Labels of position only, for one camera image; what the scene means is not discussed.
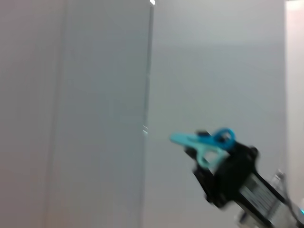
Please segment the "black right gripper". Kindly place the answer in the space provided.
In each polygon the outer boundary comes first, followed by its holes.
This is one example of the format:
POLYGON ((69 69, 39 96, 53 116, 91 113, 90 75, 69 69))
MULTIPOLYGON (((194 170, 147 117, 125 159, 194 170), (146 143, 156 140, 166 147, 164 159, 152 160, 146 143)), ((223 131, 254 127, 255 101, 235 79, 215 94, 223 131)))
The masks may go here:
MULTIPOLYGON (((206 130, 198 130, 196 135, 210 137, 206 130)), ((259 221, 275 221, 280 212, 288 209, 282 194, 257 172, 259 151, 256 148, 236 143, 233 153, 219 165, 214 175, 198 164, 195 149, 186 147, 184 151, 195 161, 192 172, 207 202, 221 209, 233 201, 259 221)))

